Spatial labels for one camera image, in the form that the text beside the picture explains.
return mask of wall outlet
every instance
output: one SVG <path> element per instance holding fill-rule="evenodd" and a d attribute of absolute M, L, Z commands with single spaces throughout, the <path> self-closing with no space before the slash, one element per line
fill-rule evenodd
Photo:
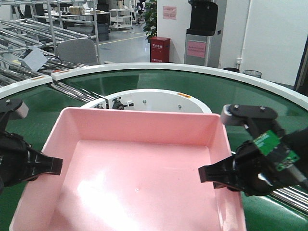
<path fill-rule="evenodd" d="M 236 59 L 236 64 L 242 64 L 242 58 L 237 58 Z"/>

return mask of pink sign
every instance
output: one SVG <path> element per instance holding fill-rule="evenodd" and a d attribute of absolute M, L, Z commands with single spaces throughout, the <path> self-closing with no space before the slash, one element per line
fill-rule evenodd
<path fill-rule="evenodd" d="M 204 58 L 206 42 L 187 41 L 187 55 Z"/>
<path fill-rule="evenodd" d="M 163 6 L 163 18 L 164 19 L 177 19 L 177 7 L 176 6 Z"/>

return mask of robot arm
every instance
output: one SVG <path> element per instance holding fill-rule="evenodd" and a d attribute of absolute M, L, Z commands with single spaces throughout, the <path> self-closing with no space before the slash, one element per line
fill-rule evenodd
<path fill-rule="evenodd" d="M 308 190 L 308 128 L 285 135 L 276 118 L 268 107 L 224 106 L 222 122 L 244 126 L 254 139 L 244 142 L 235 155 L 199 168 L 201 182 L 257 196 L 292 185 Z"/>
<path fill-rule="evenodd" d="M 20 99 L 0 100 L 0 193 L 4 187 L 35 180 L 44 173 L 61 173 L 62 159 L 46 156 L 22 136 L 5 131 L 9 119 L 23 119 L 27 113 Z"/>

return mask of green leaves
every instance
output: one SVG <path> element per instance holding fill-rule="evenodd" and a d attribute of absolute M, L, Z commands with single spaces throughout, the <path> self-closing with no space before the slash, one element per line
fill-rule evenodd
<path fill-rule="evenodd" d="M 146 39 L 150 42 L 150 38 L 157 35 L 157 0 L 150 0 L 145 4 L 143 17 L 145 20 L 143 31 L 146 32 Z"/>

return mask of red fire extinguisher box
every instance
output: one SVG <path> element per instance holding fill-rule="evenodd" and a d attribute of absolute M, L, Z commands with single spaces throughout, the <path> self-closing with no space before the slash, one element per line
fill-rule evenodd
<path fill-rule="evenodd" d="M 169 63 L 170 39 L 163 37 L 151 38 L 151 63 Z"/>

